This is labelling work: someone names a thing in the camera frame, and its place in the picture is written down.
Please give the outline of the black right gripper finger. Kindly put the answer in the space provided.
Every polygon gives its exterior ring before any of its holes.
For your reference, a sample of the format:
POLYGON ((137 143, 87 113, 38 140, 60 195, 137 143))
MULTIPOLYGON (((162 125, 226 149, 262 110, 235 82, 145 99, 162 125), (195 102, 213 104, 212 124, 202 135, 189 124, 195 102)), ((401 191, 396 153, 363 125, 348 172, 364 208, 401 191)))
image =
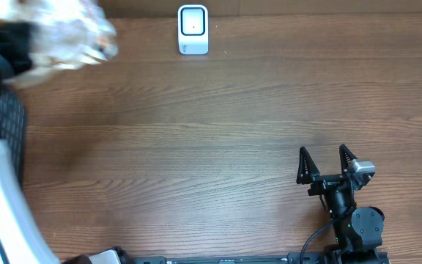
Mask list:
POLYGON ((297 184, 311 184, 320 176, 320 172, 305 147, 300 148, 297 184))
POLYGON ((349 148, 342 144, 339 146, 339 155, 341 162, 341 171, 343 173, 348 171, 348 166, 352 160, 355 160, 357 157, 349 150, 349 148))

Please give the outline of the beige porridge pouch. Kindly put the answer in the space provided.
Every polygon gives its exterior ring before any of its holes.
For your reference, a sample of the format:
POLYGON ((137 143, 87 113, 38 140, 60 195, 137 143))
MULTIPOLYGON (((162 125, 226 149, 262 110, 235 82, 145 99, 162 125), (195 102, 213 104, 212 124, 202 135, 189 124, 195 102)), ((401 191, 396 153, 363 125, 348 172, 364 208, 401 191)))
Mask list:
POLYGON ((27 22, 34 30, 32 69, 10 79, 19 89, 46 82, 63 70, 99 65, 118 53, 116 30, 98 1, 0 0, 2 22, 27 22))

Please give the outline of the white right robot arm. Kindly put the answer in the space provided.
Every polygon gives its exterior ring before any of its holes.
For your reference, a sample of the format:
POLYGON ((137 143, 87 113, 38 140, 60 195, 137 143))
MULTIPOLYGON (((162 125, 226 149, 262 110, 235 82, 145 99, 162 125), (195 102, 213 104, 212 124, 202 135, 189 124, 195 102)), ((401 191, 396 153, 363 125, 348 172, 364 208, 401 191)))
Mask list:
POLYGON ((330 221, 315 231, 304 243, 296 261, 303 263, 388 263, 388 255, 377 248, 382 245, 384 213, 376 207, 358 207, 355 192, 366 186, 376 169, 370 160, 361 160, 349 148, 339 146, 341 172, 322 175, 305 147, 299 150, 296 183, 308 185, 308 195, 319 197, 330 221), (315 237, 329 227, 336 242, 310 257, 306 250, 315 237))

